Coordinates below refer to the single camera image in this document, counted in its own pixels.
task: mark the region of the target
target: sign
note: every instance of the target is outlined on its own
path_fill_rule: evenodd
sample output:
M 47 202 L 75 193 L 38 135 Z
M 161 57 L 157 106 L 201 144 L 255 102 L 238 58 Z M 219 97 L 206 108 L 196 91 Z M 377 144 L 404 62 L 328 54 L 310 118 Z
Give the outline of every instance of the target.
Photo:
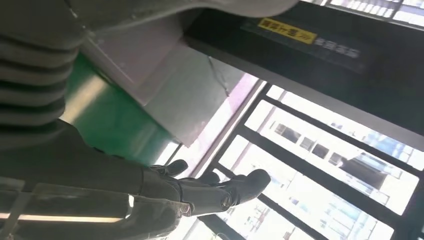
M 298 27 L 285 24 L 271 18 L 264 18 L 258 24 L 260 28 L 281 34 L 291 39 L 300 41 L 305 44 L 312 44 L 317 35 L 313 32 L 300 29 Z
M 360 74 L 368 69 L 378 55 L 376 48 L 368 44 L 284 19 L 282 16 L 250 18 L 241 29 Z

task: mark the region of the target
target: yellow label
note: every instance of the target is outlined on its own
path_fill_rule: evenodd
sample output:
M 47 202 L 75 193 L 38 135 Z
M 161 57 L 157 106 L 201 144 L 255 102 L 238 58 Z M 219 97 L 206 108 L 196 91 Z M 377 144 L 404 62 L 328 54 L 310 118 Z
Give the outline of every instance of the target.
M 305 31 L 298 27 L 282 23 L 267 17 L 263 18 L 258 26 L 305 44 L 312 44 L 315 38 L 317 37 L 316 33 Z

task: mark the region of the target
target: light strip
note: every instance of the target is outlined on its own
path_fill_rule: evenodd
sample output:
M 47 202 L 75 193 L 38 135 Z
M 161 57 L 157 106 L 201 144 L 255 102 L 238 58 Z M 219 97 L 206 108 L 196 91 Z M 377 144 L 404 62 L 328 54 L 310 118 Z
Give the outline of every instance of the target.
M 9 218 L 10 213 L 0 213 L 0 219 Z M 22 214 L 19 220 L 41 222 L 76 222 L 76 223 L 116 223 L 123 218 L 119 217 L 95 217 L 95 216 L 50 216 L 50 215 L 27 215 Z

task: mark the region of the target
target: green wall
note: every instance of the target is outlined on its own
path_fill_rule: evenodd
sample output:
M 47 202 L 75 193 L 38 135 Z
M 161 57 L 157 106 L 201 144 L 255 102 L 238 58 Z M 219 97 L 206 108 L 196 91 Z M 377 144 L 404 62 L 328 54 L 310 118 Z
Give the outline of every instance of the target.
M 122 89 L 109 83 L 80 54 L 66 89 L 62 119 L 107 154 L 151 165 L 173 137 Z

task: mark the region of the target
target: black panel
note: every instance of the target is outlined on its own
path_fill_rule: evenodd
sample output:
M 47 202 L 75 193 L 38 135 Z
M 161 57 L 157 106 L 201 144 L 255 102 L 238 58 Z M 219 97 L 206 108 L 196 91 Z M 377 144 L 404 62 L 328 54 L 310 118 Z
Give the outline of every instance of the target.
M 424 136 L 422 31 L 305 2 L 277 18 L 368 46 L 375 58 L 354 71 L 242 29 L 251 19 L 214 10 L 186 36 Z

